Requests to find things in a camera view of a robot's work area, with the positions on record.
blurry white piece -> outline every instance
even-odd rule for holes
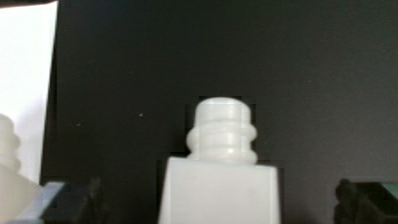
[[[14,219],[40,191],[39,185],[17,174],[17,146],[12,121],[0,114],[0,223]]]
[[[0,113],[21,140],[21,175],[39,183],[56,2],[0,9]]]
[[[254,165],[250,109],[231,98],[204,100],[186,143],[188,158],[167,165],[159,224],[278,224],[277,168]]]

rounded top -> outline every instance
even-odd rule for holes
[[[206,99],[195,109],[195,126],[216,120],[250,123],[250,109],[245,103],[227,97]]]

rectangular base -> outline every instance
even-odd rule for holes
[[[277,169],[170,158],[159,224],[278,224]]]

white backdrop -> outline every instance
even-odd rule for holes
[[[56,2],[0,9],[0,113],[21,139],[21,175],[37,183]]]

black background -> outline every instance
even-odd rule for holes
[[[58,3],[42,182],[99,176],[108,223],[154,224],[195,104],[234,96],[284,223],[332,223],[339,179],[398,179],[396,1]]]

